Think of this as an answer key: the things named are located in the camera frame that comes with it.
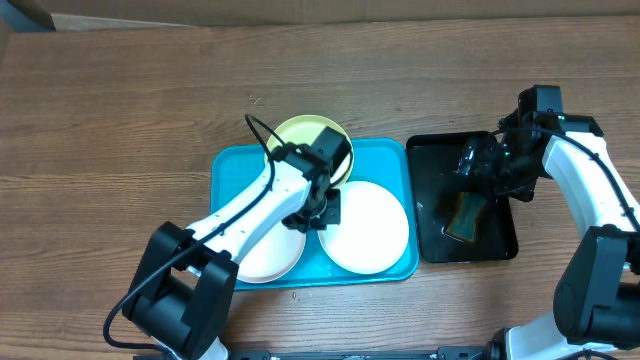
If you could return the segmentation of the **green yellow scrubbing sponge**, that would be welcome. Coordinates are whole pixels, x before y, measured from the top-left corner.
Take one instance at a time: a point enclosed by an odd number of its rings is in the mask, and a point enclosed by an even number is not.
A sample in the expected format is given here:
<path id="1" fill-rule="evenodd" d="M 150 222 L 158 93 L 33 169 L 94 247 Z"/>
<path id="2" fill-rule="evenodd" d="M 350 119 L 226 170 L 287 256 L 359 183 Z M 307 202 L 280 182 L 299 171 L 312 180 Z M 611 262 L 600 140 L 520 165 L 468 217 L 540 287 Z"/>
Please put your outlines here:
<path id="1" fill-rule="evenodd" d="M 444 235 L 459 242 L 475 242 L 487 203 L 488 200 L 479 193 L 460 192 L 444 226 Z"/>

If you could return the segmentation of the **light green round plate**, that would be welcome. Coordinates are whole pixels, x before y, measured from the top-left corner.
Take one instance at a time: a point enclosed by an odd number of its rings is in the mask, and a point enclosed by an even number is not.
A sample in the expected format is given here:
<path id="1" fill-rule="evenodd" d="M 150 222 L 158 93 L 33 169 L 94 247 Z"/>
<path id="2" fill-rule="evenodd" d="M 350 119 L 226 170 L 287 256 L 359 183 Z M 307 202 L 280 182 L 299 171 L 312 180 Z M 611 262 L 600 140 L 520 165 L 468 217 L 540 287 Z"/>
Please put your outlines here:
<path id="1" fill-rule="evenodd" d="M 308 195 L 311 187 L 309 180 L 302 177 L 302 172 L 284 161 L 275 161 L 272 151 L 279 145 L 294 143 L 296 145 L 311 145 L 319 133 L 325 128 L 344 134 L 351 145 L 351 153 L 340 165 L 337 172 L 331 177 L 335 189 L 344 184 L 351 174 L 353 168 L 353 146 L 346 132 L 334 121 L 320 115 L 300 115 L 291 118 L 281 124 L 276 130 L 271 132 L 271 137 L 266 145 L 268 158 L 267 166 L 261 176 L 269 182 L 267 186 L 273 190 L 284 190 L 290 194 Z"/>

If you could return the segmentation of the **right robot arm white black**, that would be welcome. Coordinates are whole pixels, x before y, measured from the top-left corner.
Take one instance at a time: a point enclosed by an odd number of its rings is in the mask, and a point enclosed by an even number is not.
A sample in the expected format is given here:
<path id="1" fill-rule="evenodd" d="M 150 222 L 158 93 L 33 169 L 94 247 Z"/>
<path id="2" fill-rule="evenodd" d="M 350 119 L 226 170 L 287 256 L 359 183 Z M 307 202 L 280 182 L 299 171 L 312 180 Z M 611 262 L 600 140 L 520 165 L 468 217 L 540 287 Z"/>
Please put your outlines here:
<path id="1" fill-rule="evenodd" d="M 457 174 L 471 189 L 458 200 L 447 235 L 471 240 L 490 201 L 527 201 L 538 178 L 553 180 L 581 237 L 550 313 L 503 330 L 488 359 L 609 359 L 639 346 L 639 204 L 615 169 L 603 132 L 590 116 L 512 113 L 498 130 L 470 137 Z"/>

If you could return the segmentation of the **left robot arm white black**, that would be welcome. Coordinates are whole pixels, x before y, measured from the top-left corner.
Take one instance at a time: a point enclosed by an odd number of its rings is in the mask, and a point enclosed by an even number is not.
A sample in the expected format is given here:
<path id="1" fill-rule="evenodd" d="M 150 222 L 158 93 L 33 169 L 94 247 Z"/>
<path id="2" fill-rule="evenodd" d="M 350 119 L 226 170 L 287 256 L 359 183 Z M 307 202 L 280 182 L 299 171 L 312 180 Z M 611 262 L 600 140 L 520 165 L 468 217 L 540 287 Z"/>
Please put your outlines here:
<path id="1" fill-rule="evenodd" d="M 187 228 L 162 224 L 105 319 L 105 341 L 164 359 L 228 358 L 219 334 L 241 261 L 277 225 L 304 234 L 339 223 L 340 195 L 330 178 L 351 152 L 346 140 L 283 144 L 225 207 Z"/>

